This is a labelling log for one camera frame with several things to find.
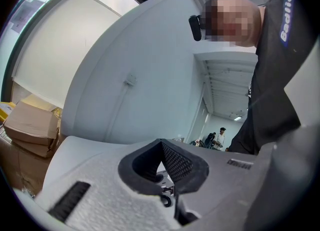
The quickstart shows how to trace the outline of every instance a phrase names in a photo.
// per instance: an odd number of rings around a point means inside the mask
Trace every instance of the black cable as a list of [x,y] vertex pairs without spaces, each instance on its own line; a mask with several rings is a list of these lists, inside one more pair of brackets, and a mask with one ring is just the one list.
[[169,196],[162,194],[162,195],[160,195],[160,198],[167,200],[167,203],[163,203],[164,207],[168,208],[171,206],[172,202],[171,202],[171,199]]

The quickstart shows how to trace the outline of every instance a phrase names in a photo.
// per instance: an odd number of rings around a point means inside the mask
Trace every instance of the black slot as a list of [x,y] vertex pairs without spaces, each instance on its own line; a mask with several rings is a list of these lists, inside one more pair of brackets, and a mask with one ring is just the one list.
[[89,188],[90,184],[77,181],[48,213],[57,220],[65,222]]

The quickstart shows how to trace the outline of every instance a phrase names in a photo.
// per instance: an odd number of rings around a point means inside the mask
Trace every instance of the black mesh grille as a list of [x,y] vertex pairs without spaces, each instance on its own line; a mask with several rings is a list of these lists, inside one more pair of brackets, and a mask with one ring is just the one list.
[[162,148],[164,156],[162,162],[173,183],[182,180],[191,172],[193,167],[192,161],[164,143],[162,143]]
[[160,162],[170,175],[175,193],[185,194],[197,191],[209,173],[208,164],[184,147],[189,145],[166,139],[154,142],[125,156],[119,163],[121,179],[134,191],[144,195],[162,195],[157,182],[157,168]]

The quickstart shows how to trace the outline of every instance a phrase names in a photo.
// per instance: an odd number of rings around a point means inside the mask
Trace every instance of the person in white shirt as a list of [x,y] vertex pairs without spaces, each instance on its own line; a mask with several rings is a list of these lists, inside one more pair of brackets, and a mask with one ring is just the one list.
[[213,140],[213,143],[214,143],[213,149],[214,150],[220,150],[220,148],[222,148],[224,146],[225,131],[226,131],[226,128],[222,127],[222,128],[220,128],[220,133],[217,136],[215,136],[215,138]]

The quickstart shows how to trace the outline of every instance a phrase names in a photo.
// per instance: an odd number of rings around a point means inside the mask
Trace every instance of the gray plastic surface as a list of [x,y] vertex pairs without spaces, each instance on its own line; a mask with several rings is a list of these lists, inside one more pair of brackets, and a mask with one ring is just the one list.
[[[210,150],[173,140],[171,142],[192,154],[202,157],[210,166],[209,176],[198,192],[179,197],[179,202],[183,204],[185,211],[192,212],[200,218],[183,227],[183,229],[188,230],[191,226],[200,224],[206,220],[209,214],[210,219],[217,219],[215,221],[216,230],[223,230],[223,220],[221,220],[221,228],[218,228],[221,212],[214,210],[225,208],[228,204],[222,203],[228,201],[228,198],[235,191],[252,184],[258,184],[257,188],[260,187],[263,173],[268,169],[271,146],[266,146],[257,158],[254,155]],[[120,160],[148,143],[149,141],[118,149],[112,148],[107,152],[89,158],[54,183],[47,185],[36,197],[35,202],[45,211],[48,211],[76,181],[82,181],[91,184],[91,188],[66,220],[65,224],[71,228],[81,231],[143,231],[181,228],[172,214],[162,205],[158,196],[137,194],[127,187],[118,175]],[[227,164],[230,159],[251,162],[253,166],[251,169],[244,169]],[[236,204],[241,208],[241,211],[244,208],[248,209],[250,200],[237,196],[239,200],[234,200],[231,197],[232,200],[229,203],[231,207],[234,208],[234,204]],[[229,208],[226,208],[225,211],[228,214],[230,213]],[[212,226],[208,225],[208,230],[212,230]]]
[[317,126],[299,128],[277,143],[264,145],[258,156],[170,140],[209,165],[209,174],[198,191],[180,194],[176,200],[176,208],[198,218],[184,226],[159,196],[136,193],[118,174],[120,160],[150,141],[113,148],[79,163],[47,185],[35,202],[49,211],[75,182],[82,181],[91,187],[65,222],[79,231],[253,231],[287,214],[306,191],[319,165],[319,134]]

